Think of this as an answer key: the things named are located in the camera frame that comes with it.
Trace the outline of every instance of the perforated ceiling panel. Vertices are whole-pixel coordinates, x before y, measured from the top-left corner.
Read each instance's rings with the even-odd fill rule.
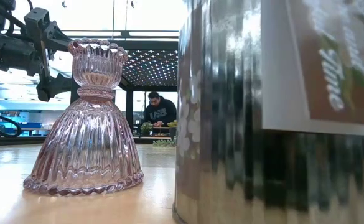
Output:
[[[128,50],[123,77],[134,86],[176,86],[176,50]]]

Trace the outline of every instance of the green plant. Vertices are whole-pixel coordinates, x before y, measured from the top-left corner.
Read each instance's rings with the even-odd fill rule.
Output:
[[[171,140],[156,140],[152,143],[153,147],[176,147],[176,137]]]
[[[177,126],[177,121],[176,121],[176,120],[174,120],[173,122],[167,123],[167,125],[168,125],[168,127],[170,127],[170,128],[174,128],[174,127],[176,127],[176,126]]]
[[[152,123],[150,122],[145,122],[140,127],[140,131],[142,134],[149,134],[151,130],[152,130]]]

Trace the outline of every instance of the scalloped glass rim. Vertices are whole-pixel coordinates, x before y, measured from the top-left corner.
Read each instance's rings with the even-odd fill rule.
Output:
[[[81,55],[85,54],[88,49],[98,49],[101,52],[98,54],[116,54],[116,56],[122,57],[122,63],[128,61],[128,53],[125,51],[123,47],[118,46],[116,43],[110,43],[107,40],[98,40],[98,39],[76,39],[71,41],[68,44],[68,51],[73,55]]]

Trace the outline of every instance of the man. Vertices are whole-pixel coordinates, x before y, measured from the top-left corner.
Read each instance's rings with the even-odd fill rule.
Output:
[[[151,92],[149,99],[150,105],[144,110],[145,122],[151,122],[154,127],[161,127],[176,120],[176,106],[171,100],[165,99],[157,92]]]

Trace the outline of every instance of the black hoodie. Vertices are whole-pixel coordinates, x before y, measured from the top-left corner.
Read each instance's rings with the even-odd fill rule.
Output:
[[[160,102],[158,106],[149,105],[144,110],[144,121],[156,123],[162,121],[163,126],[167,126],[168,123],[176,120],[176,106],[171,100],[164,99],[160,96]]]

